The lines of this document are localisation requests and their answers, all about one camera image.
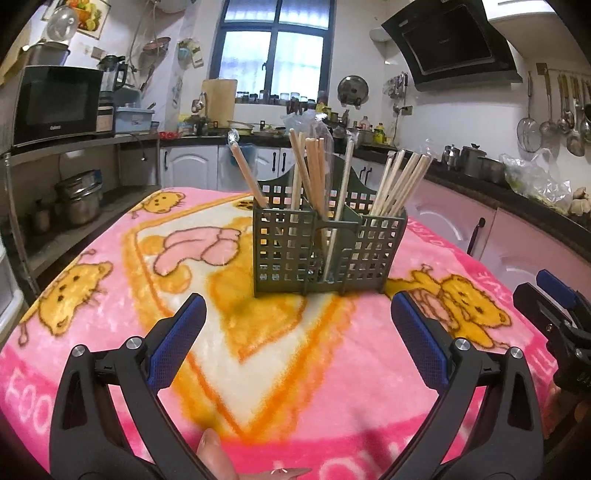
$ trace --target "metal shelf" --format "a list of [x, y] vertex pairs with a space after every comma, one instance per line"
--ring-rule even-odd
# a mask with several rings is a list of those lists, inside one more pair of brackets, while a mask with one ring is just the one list
[[77, 245], [110, 220], [123, 215], [131, 207], [137, 205], [159, 188], [156, 185], [118, 187], [106, 192], [103, 196], [104, 206], [101, 214], [95, 220], [78, 228], [59, 232], [36, 251], [31, 252], [27, 248], [31, 275], [37, 278], [70, 248]]
[[16, 167], [24, 163], [40, 160], [41, 158], [50, 155], [59, 155], [61, 153], [73, 152], [76, 150], [85, 150], [86, 148], [103, 147], [105, 145], [117, 145], [123, 143], [137, 142], [137, 139], [142, 142], [150, 140], [158, 140], [158, 134], [143, 134], [143, 135], [129, 135], [120, 134], [114, 137], [93, 138], [91, 140], [72, 141], [72, 137], [68, 138], [64, 143], [57, 143], [49, 147], [36, 148], [31, 151], [16, 153], [9, 157], [8, 162], [10, 167]]

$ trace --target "garlic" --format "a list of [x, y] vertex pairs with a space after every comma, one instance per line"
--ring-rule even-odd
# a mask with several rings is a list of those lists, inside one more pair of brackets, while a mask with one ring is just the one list
[[588, 199], [589, 195], [587, 195], [585, 187], [579, 187], [573, 193], [573, 198], [576, 200]]
[[576, 199], [570, 204], [570, 213], [580, 217], [585, 213], [591, 212], [591, 203], [586, 199]]

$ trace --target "range hood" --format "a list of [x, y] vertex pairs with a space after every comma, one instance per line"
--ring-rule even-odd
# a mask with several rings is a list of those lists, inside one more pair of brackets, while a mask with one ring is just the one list
[[414, 0], [382, 27], [421, 92], [523, 82], [509, 44], [488, 23], [482, 0]]

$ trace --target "blue gripper pad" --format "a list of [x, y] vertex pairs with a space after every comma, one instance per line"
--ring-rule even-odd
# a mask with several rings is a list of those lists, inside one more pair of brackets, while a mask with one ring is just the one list
[[392, 321], [408, 349], [425, 385], [441, 394], [449, 383], [448, 356], [444, 353], [426, 322], [437, 322], [451, 342], [451, 337], [436, 320], [426, 318], [405, 292], [397, 293], [390, 307]]
[[148, 385], [157, 393], [173, 382], [183, 360], [205, 324], [205, 299], [193, 293], [173, 317], [174, 324], [152, 354]]
[[540, 270], [535, 282], [564, 309], [573, 309], [577, 303], [576, 293], [548, 270]]

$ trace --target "green plastic basket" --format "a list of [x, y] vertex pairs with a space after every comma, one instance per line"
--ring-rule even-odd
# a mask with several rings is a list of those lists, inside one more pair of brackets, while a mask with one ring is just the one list
[[[329, 212], [336, 210], [344, 161], [334, 156]], [[369, 215], [376, 192], [349, 174], [341, 221], [324, 221], [302, 196], [302, 210], [291, 210], [293, 168], [281, 177], [260, 181], [272, 208], [254, 201], [254, 294], [377, 290], [383, 292], [396, 250], [407, 225], [407, 214], [396, 218]], [[319, 230], [337, 232], [329, 275], [323, 281], [325, 255]]]

